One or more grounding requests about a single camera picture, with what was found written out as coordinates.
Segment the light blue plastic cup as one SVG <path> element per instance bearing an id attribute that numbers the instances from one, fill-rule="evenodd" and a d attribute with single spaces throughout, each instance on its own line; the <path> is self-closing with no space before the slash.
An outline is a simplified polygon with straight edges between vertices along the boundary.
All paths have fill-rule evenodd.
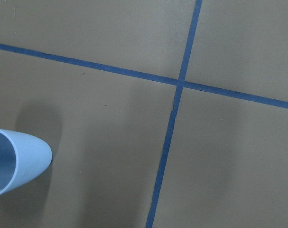
<path id="1" fill-rule="evenodd" d="M 45 141 L 0 129 L 0 195 L 32 181 L 51 161 L 52 151 Z"/>

